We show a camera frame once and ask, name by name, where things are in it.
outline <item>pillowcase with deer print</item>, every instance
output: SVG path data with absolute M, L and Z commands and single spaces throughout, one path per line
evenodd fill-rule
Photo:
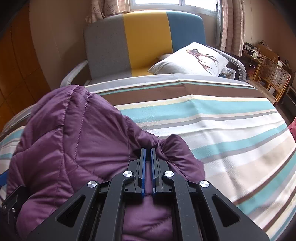
M 164 60 L 153 65 L 151 74 L 198 74 L 216 76 L 228 64 L 228 60 L 199 43 L 191 43 Z

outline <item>bed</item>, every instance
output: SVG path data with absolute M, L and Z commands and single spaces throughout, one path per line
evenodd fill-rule
M 175 53 L 193 42 L 207 45 L 200 16 L 168 10 L 136 11 L 97 21 L 85 27 L 84 42 L 87 59 L 70 71 L 61 87 L 77 81 L 87 66 L 91 79 L 80 85 L 150 75 L 148 69 L 161 55 Z M 239 60 L 214 50 L 228 60 L 228 68 L 236 70 L 237 80 L 246 81 L 247 73 Z
M 162 139 L 181 136 L 204 163 L 207 180 L 271 241 L 289 240 L 283 232 L 296 212 L 296 143 L 280 114 L 254 87 L 218 77 L 165 74 L 86 88 L 143 130 Z M 29 113 L 30 108 L 5 127 L 1 160 L 12 156 Z M 5 188 L 0 195 L 5 198 Z

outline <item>deer antler print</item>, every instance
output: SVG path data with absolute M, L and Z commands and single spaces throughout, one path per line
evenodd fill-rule
M 218 64 L 218 60 L 214 56 L 211 56 L 209 54 L 201 54 L 200 52 L 198 52 L 197 49 L 193 49 L 193 50 L 187 49 L 186 52 L 189 54 L 192 54 L 195 58 L 197 58 L 200 65 L 209 73 L 210 73 L 209 69 L 212 69 L 212 68 L 210 66 L 207 66 L 206 62 L 204 62 L 200 59 L 200 56 L 204 56 L 204 57 L 207 57 L 207 58 L 213 60 L 215 65 L 216 65 L 216 63 Z

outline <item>striped bedsheet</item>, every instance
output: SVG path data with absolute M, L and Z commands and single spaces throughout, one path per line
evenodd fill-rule
M 10 159 L 20 141 L 25 126 L 21 126 L 0 141 L 0 206 L 6 199 L 6 178 Z
M 180 135 L 206 179 L 276 240 L 296 211 L 296 143 L 247 83 L 169 74 L 87 86 L 160 138 Z

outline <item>wooden floor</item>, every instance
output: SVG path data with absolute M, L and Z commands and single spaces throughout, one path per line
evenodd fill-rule
M 284 106 L 277 104 L 276 109 L 285 120 L 287 126 L 294 121 L 295 116 L 292 116 L 292 114 Z

